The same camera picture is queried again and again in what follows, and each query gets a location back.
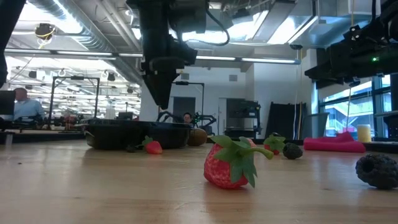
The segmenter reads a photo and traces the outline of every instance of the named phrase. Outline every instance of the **black bowl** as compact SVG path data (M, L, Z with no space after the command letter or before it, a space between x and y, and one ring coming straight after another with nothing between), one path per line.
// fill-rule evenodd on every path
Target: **black bowl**
M87 144L95 149L125 149L142 143L145 136L158 141L163 149L187 145L189 124L89 119L85 121Z

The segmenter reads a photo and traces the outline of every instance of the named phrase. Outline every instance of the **man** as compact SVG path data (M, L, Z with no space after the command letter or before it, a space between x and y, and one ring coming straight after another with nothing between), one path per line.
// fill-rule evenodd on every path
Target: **man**
M184 123L191 124L192 123L192 115L188 112L184 114Z
M20 117L37 116L44 118L45 113L40 102L31 100L27 97L27 90L24 88L16 88L15 90L14 120Z

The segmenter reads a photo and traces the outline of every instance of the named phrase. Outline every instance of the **ventilation duct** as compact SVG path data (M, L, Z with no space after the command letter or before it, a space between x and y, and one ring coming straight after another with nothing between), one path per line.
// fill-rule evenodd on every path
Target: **ventilation duct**
M105 38L101 31L93 24L90 18L72 0L29 0L29 2L53 15L60 21L71 21L81 27L81 37L73 37L78 43L89 51L115 52L115 47ZM118 72L129 82L141 84L141 76L135 68L127 64L123 59L117 58L108 62L116 67Z

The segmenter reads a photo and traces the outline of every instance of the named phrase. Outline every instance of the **desk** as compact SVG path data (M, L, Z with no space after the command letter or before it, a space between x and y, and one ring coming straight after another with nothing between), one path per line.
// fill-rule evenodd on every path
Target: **desk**
M221 190L203 177L210 146L160 156L97 151L85 141L0 146L0 223L397 222L398 190L356 177L362 154L256 155L256 188Z

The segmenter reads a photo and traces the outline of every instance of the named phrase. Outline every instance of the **pink cushion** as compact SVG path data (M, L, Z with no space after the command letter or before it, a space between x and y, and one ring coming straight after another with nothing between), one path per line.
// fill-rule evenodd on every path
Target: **pink cushion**
M364 153L365 146L353 139L350 133L339 134L337 137L306 138L304 149L309 151L357 152Z

